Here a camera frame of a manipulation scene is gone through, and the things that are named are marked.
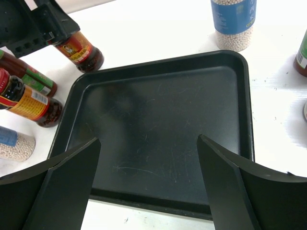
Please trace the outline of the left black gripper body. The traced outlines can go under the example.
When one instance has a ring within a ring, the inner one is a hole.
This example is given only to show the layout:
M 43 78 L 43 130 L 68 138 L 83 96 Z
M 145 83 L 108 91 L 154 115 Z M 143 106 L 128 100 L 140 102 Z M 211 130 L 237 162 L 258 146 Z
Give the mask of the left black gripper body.
M 17 58 L 70 38 L 79 25 L 55 0 L 36 0 L 30 9 L 24 0 L 0 2 L 0 47 Z

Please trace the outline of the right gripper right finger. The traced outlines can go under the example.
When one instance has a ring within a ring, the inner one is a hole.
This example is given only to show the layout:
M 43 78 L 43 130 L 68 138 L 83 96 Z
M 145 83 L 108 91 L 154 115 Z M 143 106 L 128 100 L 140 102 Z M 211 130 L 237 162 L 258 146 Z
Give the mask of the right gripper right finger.
M 307 179 L 279 172 L 197 139 L 203 181 L 217 230 L 305 230 Z

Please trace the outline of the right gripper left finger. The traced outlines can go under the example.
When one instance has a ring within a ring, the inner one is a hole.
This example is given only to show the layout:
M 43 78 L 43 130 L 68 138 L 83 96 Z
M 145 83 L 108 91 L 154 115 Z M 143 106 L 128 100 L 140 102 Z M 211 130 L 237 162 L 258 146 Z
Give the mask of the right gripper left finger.
M 97 138 L 0 179 L 2 230 L 79 230 L 97 169 Z

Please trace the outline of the yellow-cap sauce bottle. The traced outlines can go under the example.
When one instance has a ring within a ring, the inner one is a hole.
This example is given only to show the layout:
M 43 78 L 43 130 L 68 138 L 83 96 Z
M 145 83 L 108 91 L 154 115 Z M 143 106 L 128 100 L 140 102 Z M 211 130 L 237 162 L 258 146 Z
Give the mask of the yellow-cap sauce bottle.
M 304 38 L 295 57 L 294 68 L 302 76 L 307 76 L 307 31 L 304 34 Z
M 57 84 L 53 80 L 3 50 L 0 51 L 0 67 L 45 96 L 53 97 L 57 91 Z

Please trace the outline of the red-lid chili jar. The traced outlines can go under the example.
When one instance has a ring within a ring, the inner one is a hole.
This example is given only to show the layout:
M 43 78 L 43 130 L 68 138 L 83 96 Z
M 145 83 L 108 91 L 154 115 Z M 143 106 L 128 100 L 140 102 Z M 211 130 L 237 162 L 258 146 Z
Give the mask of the red-lid chili jar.
M 102 52 L 80 31 L 52 45 L 82 73 L 97 71 L 104 63 Z
M 0 69 L 0 108 L 41 127 L 56 126 L 63 111 L 61 102 L 32 89 L 3 68 Z

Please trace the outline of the red-lid chili jar front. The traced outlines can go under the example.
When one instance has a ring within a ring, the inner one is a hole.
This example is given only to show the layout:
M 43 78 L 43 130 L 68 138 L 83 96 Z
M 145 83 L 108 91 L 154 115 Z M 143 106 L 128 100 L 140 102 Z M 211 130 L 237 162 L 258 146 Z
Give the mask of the red-lid chili jar front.
M 0 69 L 0 108 L 41 127 L 56 126 L 63 111 L 61 102 L 32 89 L 3 68 Z

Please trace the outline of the blue-label pepper jar left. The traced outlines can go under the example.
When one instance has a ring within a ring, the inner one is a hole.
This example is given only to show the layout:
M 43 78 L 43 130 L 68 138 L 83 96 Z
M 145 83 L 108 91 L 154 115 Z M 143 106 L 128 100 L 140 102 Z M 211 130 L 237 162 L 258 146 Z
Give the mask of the blue-label pepper jar left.
M 35 138 L 14 130 L 0 127 L 0 158 L 23 162 L 35 150 Z

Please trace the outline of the blue-label pepper jar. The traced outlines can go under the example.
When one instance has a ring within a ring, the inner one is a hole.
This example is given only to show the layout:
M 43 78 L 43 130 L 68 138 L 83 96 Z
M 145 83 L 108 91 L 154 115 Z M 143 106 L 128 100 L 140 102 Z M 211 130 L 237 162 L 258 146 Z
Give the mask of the blue-label pepper jar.
M 35 138 L 14 130 L 0 127 L 0 158 L 23 162 L 35 150 Z
M 253 34 L 256 0 L 212 0 L 213 23 L 219 49 L 240 52 Z

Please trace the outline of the small white sauce cup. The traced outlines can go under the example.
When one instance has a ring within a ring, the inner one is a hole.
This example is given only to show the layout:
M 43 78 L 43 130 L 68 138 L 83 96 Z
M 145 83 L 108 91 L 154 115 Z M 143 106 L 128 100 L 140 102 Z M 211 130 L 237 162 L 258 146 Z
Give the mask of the small white sauce cup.
M 304 104 L 303 115 L 304 115 L 305 120 L 307 121 L 307 101 Z

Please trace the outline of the black plastic tray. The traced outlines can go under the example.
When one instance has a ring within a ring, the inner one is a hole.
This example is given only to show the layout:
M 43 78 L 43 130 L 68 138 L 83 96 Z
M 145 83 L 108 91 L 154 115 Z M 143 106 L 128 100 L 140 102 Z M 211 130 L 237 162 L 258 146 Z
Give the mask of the black plastic tray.
M 90 198 L 211 220 L 197 138 L 254 159 L 248 63 L 220 50 L 80 76 L 50 148 L 101 142 Z

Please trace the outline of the blue-label pepper jar right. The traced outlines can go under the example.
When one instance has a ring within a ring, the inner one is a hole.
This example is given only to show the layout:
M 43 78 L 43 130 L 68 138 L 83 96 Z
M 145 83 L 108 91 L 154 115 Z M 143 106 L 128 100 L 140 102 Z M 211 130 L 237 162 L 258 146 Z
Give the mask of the blue-label pepper jar right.
M 253 34 L 256 0 L 212 0 L 213 23 L 219 49 L 240 52 Z

